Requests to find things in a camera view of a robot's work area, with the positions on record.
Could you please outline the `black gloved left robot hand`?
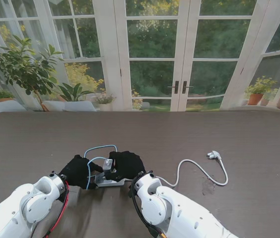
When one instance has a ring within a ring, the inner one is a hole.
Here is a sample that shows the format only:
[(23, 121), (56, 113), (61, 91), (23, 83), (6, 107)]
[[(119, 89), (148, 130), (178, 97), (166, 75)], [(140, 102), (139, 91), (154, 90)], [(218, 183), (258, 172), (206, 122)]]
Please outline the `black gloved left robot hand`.
[(96, 184), (90, 182), (87, 185), (88, 178), (92, 172), (102, 173), (103, 169), (101, 166), (91, 162), (89, 164), (90, 170), (88, 170), (88, 162), (87, 158), (75, 155), (60, 171), (59, 175), (65, 176), (70, 186), (79, 186), (82, 189), (95, 189), (97, 187)]

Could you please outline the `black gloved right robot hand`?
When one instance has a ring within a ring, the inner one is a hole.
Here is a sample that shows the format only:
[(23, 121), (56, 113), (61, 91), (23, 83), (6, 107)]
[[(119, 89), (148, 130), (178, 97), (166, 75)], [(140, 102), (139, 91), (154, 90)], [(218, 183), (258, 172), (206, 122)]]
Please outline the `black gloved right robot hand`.
[(109, 159), (113, 161), (114, 173), (107, 174), (107, 180), (119, 182), (123, 179), (134, 179), (140, 172), (145, 173), (144, 164), (139, 155), (130, 152), (115, 152), (109, 154)]

